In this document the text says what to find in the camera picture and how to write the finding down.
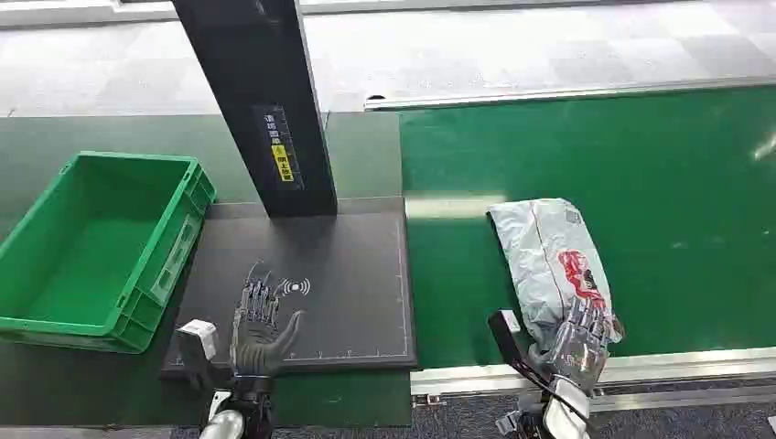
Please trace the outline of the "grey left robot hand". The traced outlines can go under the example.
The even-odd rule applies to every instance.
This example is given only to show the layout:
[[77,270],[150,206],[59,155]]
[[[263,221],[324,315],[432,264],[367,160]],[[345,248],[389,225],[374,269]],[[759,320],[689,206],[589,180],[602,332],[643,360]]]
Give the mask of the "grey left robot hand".
[[246,276],[234,309],[230,361],[243,376],[274,376],[294,346],[306,316],[296,310],[285,324],[279,320],[282,280],[257,261]]

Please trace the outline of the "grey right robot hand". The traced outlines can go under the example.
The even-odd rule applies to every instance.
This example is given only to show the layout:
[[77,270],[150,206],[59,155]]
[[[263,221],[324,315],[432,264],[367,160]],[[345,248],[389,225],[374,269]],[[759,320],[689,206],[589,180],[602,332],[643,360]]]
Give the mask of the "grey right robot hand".
[[574,297],[549,349],[529,347],[529,359],[541,372],[563,376],[591,395],[609,359],[612,324],[604,302]]

